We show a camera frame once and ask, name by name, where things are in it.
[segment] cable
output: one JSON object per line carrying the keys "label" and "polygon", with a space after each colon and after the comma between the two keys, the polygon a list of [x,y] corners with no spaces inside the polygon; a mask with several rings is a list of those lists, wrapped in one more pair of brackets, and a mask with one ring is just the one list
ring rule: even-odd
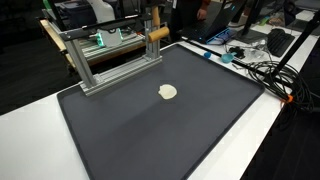
{"label": "cable", "polygon": [[236,25],[236,26],[228,26],[229,28],[239,28],[245,26],[246,24]]}
{"label": "cable", "polygon": [[[312,112],[313,99],[311,92],[297,70],[290,65],[286,65],[280,72],[277,72],[275,77],[271,76],[278,64],[279,62],[272,61],[249,63],[248,65],[255,70],[264,70],[265,76],[258,75],[256,71],[249,71],[248,73],[251,78],[262,83],[266,89],[278,96],[284,104],[303,112]],[[281,83],[275,81],[276,77],[280,79]],[[285,86],[292,90],[291,94],[287,92]]]}
{"label": "cable", "polygon": [[313,92],[310,92],[311,93],[311,95],[313,95],[314,97],[316,97],[316,98],[319,98],[320,99],[320,96],[319,95],[317,95],[317,94],[315,94],[315,93],[313,93]]}

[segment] person's arm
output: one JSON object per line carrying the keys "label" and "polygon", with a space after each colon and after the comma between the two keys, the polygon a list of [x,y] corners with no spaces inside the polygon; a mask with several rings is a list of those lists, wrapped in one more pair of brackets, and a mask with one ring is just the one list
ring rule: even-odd
{"label": "person's arm", "polygon": [[198,11],[197,18],[198,20],[203,20],[207,17],[207,9],[211,0],[202,0],[201,7]]}

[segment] monitor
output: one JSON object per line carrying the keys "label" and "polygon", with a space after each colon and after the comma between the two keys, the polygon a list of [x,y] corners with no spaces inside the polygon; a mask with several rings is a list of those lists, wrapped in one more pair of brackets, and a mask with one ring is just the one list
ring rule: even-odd
{"label": "monitor", "polygon": [[250,44],[258,39],[266,37],[266,34],[251,30],[252,24],[261,21],[264,17],[279,11],[283,2],[279,0],[248,0],[250,3],[250,13],[244,28],[237,33],[236,39]]}

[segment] white table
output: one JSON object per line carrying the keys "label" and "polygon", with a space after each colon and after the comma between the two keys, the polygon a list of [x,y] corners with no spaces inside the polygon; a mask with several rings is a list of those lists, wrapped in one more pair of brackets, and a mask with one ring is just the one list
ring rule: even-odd
{"label": "white table", "polygon": [[[253,29],[268,33],[271,28],[256,26]],[[289,64],[300,70],[316,41],[316,37],[310,36]],[[233,41],[231,44],[237,45],[239,42]],[[188,43],[182,42],[181,45],[201,55],[204,53]],[[225,52],[221,46],[206,47],[219,53]],[[246,75],[244,70],[236,70],[231,63],[221,63],[218,57],[210,59]],[[50,95],[0,117],[0,179],[89,179],[56,95]],[[263,93],[226,133],[190,179],[239,179],[280,110],[279,99],[268,91]]]}

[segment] wooden handle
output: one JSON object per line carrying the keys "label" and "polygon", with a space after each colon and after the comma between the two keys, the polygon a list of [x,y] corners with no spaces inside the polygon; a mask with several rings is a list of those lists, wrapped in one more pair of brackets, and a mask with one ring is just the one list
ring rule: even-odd
{"label": "wooden handle", "polygon": [[168,34],[169,34],[168,27],[162,27],[156,31],[153,31],[148,35],[149,43],[153,43],[163,37],[166,37]]}
{"label": "wooden handle", "polygon": [[160,17],[158,6],[152,7],[153,26],[160,26]]}

